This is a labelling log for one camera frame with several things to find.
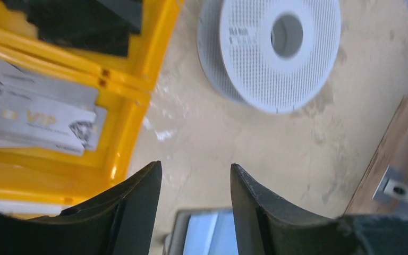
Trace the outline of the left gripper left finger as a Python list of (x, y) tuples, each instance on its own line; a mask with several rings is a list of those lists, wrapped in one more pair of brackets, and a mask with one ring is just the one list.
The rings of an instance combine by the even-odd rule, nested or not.
[(0, 254), (148, 254), (161, 184), (153, 161), (55, 217), (0, 213)]

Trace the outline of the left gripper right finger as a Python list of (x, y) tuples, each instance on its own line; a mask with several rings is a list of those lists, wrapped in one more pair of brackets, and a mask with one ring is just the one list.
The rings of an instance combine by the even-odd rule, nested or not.
[(331, 219), (287, 201), (239, 164), (230, 178), (239, 254), (408, 254), (408, 215)]

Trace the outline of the grey card holder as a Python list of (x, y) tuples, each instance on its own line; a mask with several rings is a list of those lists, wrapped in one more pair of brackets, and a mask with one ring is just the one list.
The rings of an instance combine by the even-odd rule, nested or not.
[(181, 209), (164, 239), (163, 254), (238, 254), (229, 208)]

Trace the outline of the silver VIP credit card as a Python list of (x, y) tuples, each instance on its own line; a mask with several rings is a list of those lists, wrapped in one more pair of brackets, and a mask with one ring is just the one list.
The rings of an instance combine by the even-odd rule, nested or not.
[(93, 134), (97, 93), (50, 98), (26, 90), (0, 95), (0, 149), (40, 147), (83, 155)]

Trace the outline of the white filament spool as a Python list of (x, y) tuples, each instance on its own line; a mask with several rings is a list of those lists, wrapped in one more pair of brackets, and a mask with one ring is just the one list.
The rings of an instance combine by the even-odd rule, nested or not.
[(272, 114), (305, 106), (323, 88), (341, 39), (338, 1), (204, 1), (197, 50), (225, 98)]

